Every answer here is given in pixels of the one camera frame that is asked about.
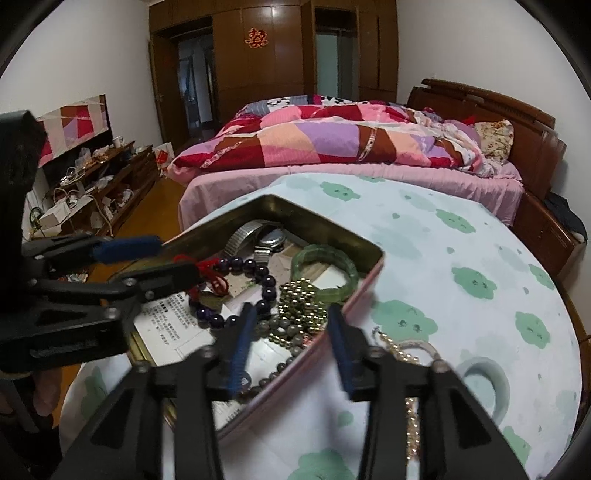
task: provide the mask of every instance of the pink bed sheet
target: pink bed sheet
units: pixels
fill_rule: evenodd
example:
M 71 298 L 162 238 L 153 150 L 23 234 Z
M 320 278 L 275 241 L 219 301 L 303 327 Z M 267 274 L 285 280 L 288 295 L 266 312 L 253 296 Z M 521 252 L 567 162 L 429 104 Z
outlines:
M 185 230 L 227 202 L 294 173 L 343 173 L 411 183 L 479 202 L 507 226 L 513 224 L 524 191 L 521 176 L 510 163 L 491 179 L 446 168 L 394 164 L 317 164 L 221 171 L 199 175 L 189 183 L 178 204 L 180 226 Z

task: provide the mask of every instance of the patterned cloth cover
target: patterned cloth cover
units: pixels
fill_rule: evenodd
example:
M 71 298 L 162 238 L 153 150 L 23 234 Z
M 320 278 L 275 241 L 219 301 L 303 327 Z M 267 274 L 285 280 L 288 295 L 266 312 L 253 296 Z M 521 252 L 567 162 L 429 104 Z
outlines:
M 357 323 L 368 335 L 379 325 L 394 340 L 427 340 L 454 367 L 474 356 L 498 363 L 510 385 L 499 429 L 530 478 L 550 471 L 573 432 L 581 393 L 579 347 L 550 277 L 506 226 L 470 200 L 338 174 L 282 177 L 199 223 L 265 194 L 380 245 L 385 267 L 373 298 L 357 308 Z M 125 355 L 82 368 L 60 422 L 64 447 L 128 368 Z M 491 384 L 478 376 L 466 383 L 491 413 Z M 298 385 L 222 446 L 228 480 L 356 478 L 368 405 L 348 402 L 330 356 Z M 173 478 L 168 430 L 165 452 L 166 478 Z M 418 478 L 414 462 L 408 477 Z

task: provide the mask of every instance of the wooden wardrobe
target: wooden wardrobe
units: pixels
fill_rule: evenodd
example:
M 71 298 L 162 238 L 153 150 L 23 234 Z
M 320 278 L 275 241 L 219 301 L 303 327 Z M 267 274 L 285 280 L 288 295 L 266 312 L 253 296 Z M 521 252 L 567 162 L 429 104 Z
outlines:
M 349 11 L 356 17 L 358 98 L 396 101 L 395 0 L 164 0 L 150 7 L 152 43 L 153 37 L 174 42 L 183 31 L 190 32 L 202 19 L 210 17 L 219 118 L 227 122 L 250 102 L 316 93 L 317 9 Z M 245 42 L 251 28 L 266 32 L 266 46 L 251 48 Z M 163 68 L 154 55 L 152 51 L 152 69 Z M 163 95 L 156 81 L 159 75 L 153 72 L 153 76 L 162 119 L 166 116 L 162 112 L 170 110 L 165 103 L 175 95 Z

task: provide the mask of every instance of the green jade bangle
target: green jade bangle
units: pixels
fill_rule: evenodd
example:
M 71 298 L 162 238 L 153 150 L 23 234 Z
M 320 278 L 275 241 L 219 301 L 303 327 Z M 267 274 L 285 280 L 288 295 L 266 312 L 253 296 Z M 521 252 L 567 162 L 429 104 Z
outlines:
M 304 264 L 313 262 L 334 265 L 349 277 L 347 284 L 342 287 L 319 290 L 316 293 L 315 301 L 326 304 L 345 303 L 359 283 L 359 273 L 353 261 L 343 251 L 329 245 L 308 245 L 291 260 L 291 279 L 303 278 Z

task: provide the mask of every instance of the white wall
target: white wall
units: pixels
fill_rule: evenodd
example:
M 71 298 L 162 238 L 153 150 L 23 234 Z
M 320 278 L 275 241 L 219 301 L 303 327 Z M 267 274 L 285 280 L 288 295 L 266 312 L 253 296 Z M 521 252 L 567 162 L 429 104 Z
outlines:
M 115 136 L 136 146 L 160 145 L 148 39 L 148 5 L 140 0 L 66 0 L 0 77 L 0 112 L 28 109 L 41 116 L 104 93 Z M 47 188 L 40 171 L 30 205 Z M 27 228 L 28 211 L 25 217 Z
M 591 232 L 591 100 L 544 27 L 515 0 L 397 4 L 398 101 L 406 102 L 423 78 L 436 77 L 504 93 L 556 117 L 568 151 L 553 190 L 568 199 Z M 591 252 L 564 284 L 591 332 Z

